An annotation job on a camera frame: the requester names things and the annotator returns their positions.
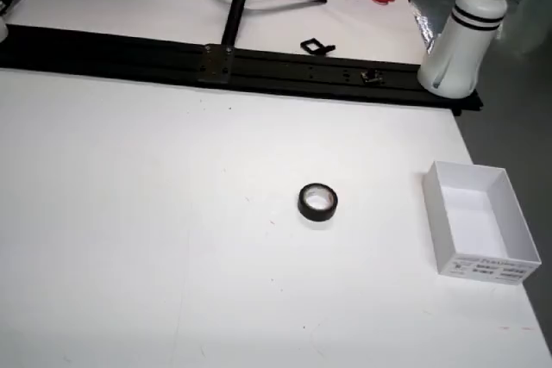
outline white table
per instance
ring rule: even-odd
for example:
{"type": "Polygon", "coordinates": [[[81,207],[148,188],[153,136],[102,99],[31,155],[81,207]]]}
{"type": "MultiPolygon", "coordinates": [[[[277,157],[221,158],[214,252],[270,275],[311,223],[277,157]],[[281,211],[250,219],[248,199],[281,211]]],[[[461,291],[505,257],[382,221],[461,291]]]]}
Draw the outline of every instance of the white table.
{"type": "MultiPolygon", "coordinates": [[[[228,1],[24,0],[10,19],[206,43],[228,1]]],[[[262,11],[293,1],[252,0],[237,46],[422,56],[406,2],[262,11]]],[[[522,286],[436,274],[420,178],[470,162],[448,111],[14,71],[0,85],[0,366],[552,365],[522,286]],[[326,223],[297,211],[314,181],[340,197],[326,223]]]]}

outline black stripe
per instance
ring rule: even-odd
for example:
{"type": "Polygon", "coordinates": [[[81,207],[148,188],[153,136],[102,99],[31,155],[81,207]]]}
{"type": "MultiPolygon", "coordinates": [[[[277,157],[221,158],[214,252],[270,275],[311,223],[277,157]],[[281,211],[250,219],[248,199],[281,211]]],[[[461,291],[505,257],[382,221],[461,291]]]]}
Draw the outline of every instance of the black stripe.
{"type": "Polygon", "coordinates": [[[456,23],[460,23],[463,27],[472,29],[472,30],[480,30],[483,32],[490,32],[492,30],[496,30],[500,27],[500,25],[496,26],[474,26],[471,23],[464,22],[462,19],[460,19],[457,15],[453,13],[450,14],[451,17],[455,20],[456,23]]]}
{"type": "Polygon", "coordinates": [[[477,22],[481,22],[481,23],[500,23],[504,19],[503,16],[502,17],[489,18],[489,17],[480,17],[480,16],[472,15],[471,13],[466,12],[464,9],[462,9],[457,4],[455,4],[455,10],[460,15],[462,15],[464,17],[467,17],[468,19],[471,19],[472,21],[477,21],[477,22]]]}

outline metal bracket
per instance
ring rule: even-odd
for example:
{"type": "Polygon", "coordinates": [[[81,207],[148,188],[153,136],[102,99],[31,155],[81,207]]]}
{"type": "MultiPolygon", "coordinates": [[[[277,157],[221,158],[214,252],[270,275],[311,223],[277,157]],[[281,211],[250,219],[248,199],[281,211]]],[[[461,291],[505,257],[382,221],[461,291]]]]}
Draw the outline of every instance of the metal bracket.
{"type": "Polygon", "coordinates": [[[198,68],[198,81],[227,84],[230,81],[234,48],[224,45],[205,45],[198,68]]]}

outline gray floor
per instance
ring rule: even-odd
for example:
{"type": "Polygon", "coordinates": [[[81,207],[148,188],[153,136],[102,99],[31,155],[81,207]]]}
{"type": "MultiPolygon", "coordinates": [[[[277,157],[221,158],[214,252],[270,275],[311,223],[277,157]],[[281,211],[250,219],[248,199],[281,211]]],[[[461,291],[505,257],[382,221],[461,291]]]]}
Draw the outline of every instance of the gray floor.
{"type": "MultiPolygon", "coordinates": [[[[426,41],[441,32],[454,1],[413,1],[426,41]]],[[[551,348],[552,39],[543,31],[547,16],[539,15],[541,9],[549,14],[550,0],[509,4],[504,30],[480,69],[485,107],[457,122],[474,163],[504,167],[510,175],[543,260],[525,288],[551,348]]]]}

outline black clamp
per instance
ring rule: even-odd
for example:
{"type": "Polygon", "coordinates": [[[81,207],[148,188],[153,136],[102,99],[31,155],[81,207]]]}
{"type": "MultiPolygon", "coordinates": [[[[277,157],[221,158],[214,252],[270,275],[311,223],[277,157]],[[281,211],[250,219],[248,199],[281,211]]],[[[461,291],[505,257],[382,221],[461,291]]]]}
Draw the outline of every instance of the black clamp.
{"type": "Polygon", "coordinates": [[[301,48],[311,55],[324,56],[326,53],[336,50],[336,45],[328,45],[325,47],[318,39],[312,38],[308,41],[301,42],[301,48]]]}

